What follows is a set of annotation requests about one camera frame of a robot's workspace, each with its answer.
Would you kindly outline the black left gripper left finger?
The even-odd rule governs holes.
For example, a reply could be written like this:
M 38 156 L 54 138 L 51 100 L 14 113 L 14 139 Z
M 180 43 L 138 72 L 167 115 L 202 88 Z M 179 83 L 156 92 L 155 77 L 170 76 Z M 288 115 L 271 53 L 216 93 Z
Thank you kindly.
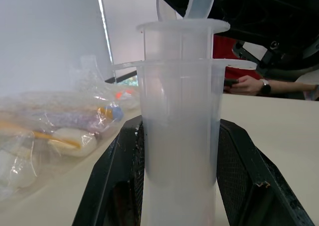
M 72 226 L 140 226 L 144 172 L 144 129 L 137 116 L 95 163 Z

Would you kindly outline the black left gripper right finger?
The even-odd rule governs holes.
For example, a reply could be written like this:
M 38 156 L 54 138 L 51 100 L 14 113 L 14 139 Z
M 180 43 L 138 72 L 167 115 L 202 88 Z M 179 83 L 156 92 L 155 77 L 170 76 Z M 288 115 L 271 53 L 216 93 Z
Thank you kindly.
M 247 131 L 221 120 L 217 182 L 230 226 L 315 226 L 277 166 Z

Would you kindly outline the translucent plastic syringe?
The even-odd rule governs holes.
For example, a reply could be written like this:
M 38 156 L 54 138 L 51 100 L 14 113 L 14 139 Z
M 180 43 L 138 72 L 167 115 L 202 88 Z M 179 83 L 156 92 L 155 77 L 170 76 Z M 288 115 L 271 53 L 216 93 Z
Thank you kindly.
M 214 0 L 189 0 L 185 16 L 158 10 L 141 24 L 144 60 L 114 65 L 137 70 L 144 128 L 146 226 L 216 226 L 220 108 L 227 66 L 254 70 L 247 60 L 214 59 L 213 37 L 229 23 L 209 18 Z

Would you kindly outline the person's bare hand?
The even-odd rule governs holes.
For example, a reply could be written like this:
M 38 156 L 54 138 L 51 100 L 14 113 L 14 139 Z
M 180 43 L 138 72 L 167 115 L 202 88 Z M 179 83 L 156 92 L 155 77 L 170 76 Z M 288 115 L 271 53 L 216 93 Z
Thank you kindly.
M 233 84 L 231 87 L 224 86 L 224 92 L 238 95 L 256 96 L 260 93 L 263 82 L 255 79 L 249 75 L 240 77 L 238 83 Z

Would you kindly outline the person's red shirt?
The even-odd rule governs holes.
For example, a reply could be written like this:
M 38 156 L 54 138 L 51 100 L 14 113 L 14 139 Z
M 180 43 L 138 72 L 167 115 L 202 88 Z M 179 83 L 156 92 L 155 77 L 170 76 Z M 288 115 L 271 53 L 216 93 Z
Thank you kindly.
M 233 53 L 233 46 L 237 41 L 235 39 L 214 35 L 213 37 L 213 58 L 215 59 L 238 59 Z M 227 79 L 239 79 L 243 76 L 251 76 L 257 80 L 261 76 L 254 70 L 238 69 L 233 67 L 226 67 L 225 77 Z

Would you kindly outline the clear plastic bag of supplies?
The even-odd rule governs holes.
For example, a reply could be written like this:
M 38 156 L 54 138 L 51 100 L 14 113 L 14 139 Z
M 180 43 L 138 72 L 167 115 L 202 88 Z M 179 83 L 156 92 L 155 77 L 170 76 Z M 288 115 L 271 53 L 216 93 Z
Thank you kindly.
M 78 92 L 26 92 L 0 97 L 0 202 L 32 191 L 85 158 L 124 113 L 105 97 Z

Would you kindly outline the clear bag with orange items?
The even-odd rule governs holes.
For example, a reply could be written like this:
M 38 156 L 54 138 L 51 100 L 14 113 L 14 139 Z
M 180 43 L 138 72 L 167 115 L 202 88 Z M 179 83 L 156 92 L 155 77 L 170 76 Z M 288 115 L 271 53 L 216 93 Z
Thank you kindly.
M 137 86 L 107 83 L 107 88 L 123 110 L 135 110 L 140 107 L 140 92 Z

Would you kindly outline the black wrist watch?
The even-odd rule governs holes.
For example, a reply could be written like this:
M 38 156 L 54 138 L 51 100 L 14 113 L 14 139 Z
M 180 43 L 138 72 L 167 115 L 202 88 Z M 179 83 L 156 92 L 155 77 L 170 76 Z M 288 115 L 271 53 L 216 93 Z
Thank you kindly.
M 271 86 L 266 79 L 261 79 L 261 82 L 263 83 L 262 88 L 260 89 L 260 94 L 267 95 L 271 93 Z

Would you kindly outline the clear glass flask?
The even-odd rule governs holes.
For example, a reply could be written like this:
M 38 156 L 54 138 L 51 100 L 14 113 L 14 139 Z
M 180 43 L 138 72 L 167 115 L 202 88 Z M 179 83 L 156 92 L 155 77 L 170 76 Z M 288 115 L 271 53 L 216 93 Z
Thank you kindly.
M 83 91 L 100 92 L 105 80 L 99 70 L 96 57 L 93 55 L 81 58 L 79 87 Z

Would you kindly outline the white partition panel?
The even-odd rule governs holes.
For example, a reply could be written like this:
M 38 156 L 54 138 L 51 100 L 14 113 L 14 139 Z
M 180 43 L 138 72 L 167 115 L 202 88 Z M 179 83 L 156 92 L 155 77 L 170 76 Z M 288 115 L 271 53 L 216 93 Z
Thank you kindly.
M 89 59 L 113 76 L 102 0 L 0 0 L 0 96 L 69 89 Z

